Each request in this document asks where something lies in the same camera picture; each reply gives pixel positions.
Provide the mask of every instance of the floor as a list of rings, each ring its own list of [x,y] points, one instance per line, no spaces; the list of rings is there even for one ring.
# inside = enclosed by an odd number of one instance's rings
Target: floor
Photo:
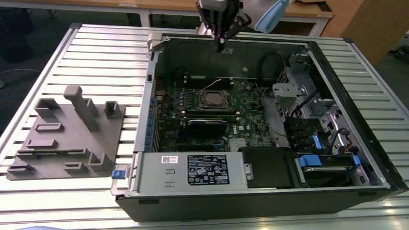
[[[33,49],[33,57],[18,64],[6,63],[0,58],[0,72],[8,69],[42,70],[71,22],[106,25],[138,25],[137,15],[125,13],[57,11],[57,18],[50,19],[46,10],[32,10],[30,17],[36,30],[25,35]],[[153,26],[193,29],[199,24],[198,18],[186,16],[154,16]],[[409,107],[407,73],[409,63],[389,54],[377,66],[377,70],[394,93]],[[5,87],[0,89],[0,134],[30,90],[37,78],[36,72],[10,72],[0,75]]]

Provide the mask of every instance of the cpu socket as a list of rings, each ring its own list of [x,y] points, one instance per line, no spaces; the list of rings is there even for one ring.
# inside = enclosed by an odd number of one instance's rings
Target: cpu socket
[[[205,110],[229,110],[229,93],[223,90],[202,90],[198,92],[199,106]]]

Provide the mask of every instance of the power supply label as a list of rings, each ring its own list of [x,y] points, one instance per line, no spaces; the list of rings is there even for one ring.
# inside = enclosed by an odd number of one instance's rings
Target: power supply label
[[[229,184],[225,155],[187,155],[189,185]]]

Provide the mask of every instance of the aluminum slotted table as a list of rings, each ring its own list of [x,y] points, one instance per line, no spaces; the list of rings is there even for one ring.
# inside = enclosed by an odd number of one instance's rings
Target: aluminum slotted table
[[[137,223],[118,208],[110,194],[111,179],[9,181],[8,166],[32,127],[38,98],[62,97],[66,85],[79,85],[94,104],[117,101],[126,105],[115,164],[130,164],[141,94],[149,58],[147,34],[194,34],[193,30],[75,25],[62,38],[49,63],[0,138],[0,229],[49,226],[62,229],[407,229],[409,194],[363,203],[337,214],[249,218],[194,222]],[[367,63],[353,43],[339,38],[249,34],[290,40],[314,40],[339,76],[366,122],[402,175],[409,180],[409,111]],[[126,188],[121,180],[118,188]]]

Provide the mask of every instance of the motherboard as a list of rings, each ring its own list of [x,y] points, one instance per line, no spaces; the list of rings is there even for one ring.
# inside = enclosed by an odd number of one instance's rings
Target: motherboard
[[[246,80],[219,78],[207,83],[157,81],[158,150],[223,152],[270,146],[261,98],[271,90]]]

